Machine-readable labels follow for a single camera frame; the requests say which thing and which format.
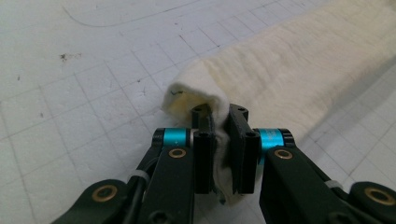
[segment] cutting mat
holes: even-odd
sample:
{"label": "cutting mat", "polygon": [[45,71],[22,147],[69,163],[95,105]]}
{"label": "cutting mat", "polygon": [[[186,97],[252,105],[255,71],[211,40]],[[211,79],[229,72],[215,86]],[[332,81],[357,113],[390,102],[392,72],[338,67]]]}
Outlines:
{"label": "cutting mat", "polygon": [[[177,125],[160,106],[186,64],[324,3],[1,1],[0,223],[50,223],[90,184],[126,181],[155,129]],[[357,83],[299,145],[346,190],[396,189],[395,87],[395,66]],[[256,192],[197,196],[195,223],[263,223]]]}

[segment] fabric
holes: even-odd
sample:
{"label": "fabric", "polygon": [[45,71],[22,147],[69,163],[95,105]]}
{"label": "fabric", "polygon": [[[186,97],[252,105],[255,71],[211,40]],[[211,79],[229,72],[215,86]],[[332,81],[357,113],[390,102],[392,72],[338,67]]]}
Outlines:
{"label": "fabric", "polygon": [[334,0],[193,62],[170,85],[163,110],[190,123],[190,109],[213,109],[219,145],[214,179],[229,204],[232,174],[223,130],[229,103],[246,107],[252,128],[287,128],[297,141],[336,100],[396,55],[395,0]]}

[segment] black cable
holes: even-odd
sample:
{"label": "black cable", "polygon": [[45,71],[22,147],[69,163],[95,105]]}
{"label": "black cable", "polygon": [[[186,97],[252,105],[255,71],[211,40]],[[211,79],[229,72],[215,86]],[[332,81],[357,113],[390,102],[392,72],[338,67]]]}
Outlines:
{"label": "black cable", "polygon": [[136,223],[137,215],[139,213],[143,199],[143,194],[145,192],[145,186],[146,186],[146,180],[143,177],[140,177],[137,180],[137,186],[134,192],[134,197],[132,198],[131,206],[126,213],[125,219],[122,221],[122,224]]}
{"label": "black cable", "polygon": [[[149,161],[146,166],[143,168],[144,172],[147,172],[153,165],[156,165],[158,161],[158,157],[152,159]],[[122,221],[122,224],[135,224],[137,221],[137,217],[139,214],[139,210],[142,204],[143,200],[143,195],[146,190],[146,187],[148,187],[149,183],[146,183],[146,179],[143,177],[139,177],[136,183],[136,189],[134,191],[134,196],[131,200],[131,205],[129,206],[125,218]]]}

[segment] blue cylindrical joint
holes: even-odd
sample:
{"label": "blue cylindrical joint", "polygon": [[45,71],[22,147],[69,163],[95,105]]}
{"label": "blue cylindrical joint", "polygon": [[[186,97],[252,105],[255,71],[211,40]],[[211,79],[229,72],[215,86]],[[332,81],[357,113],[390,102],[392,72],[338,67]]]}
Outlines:
{"label": "blue cylindrical joint", "polygon": [[167,128],[163,134],[163,147],[186,147],[187,129]]}
{"label": "blue cylindrical joint", "polygon": [[279,129],[259,129],[259,133],[262,139],[262,153],[259,164],[263,165],[267,150],[276,146],[285,146],[285,142]]}

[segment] white cloth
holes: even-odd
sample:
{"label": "white cloth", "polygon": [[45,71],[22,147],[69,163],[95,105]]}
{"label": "white cloth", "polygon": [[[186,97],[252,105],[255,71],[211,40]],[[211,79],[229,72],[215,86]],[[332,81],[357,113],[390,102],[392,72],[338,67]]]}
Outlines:
{"label": "white cloth", "polygon": [[334,0],[195,61],[164,96],[163,110],[190,122],[190,109],[213,109],[219,146],[214,179],[228,203],[231,169],[223,131],[229,103],[246,107],[254,128],[287,128],[302,139],[342,93],[396,55],[395,0]]}

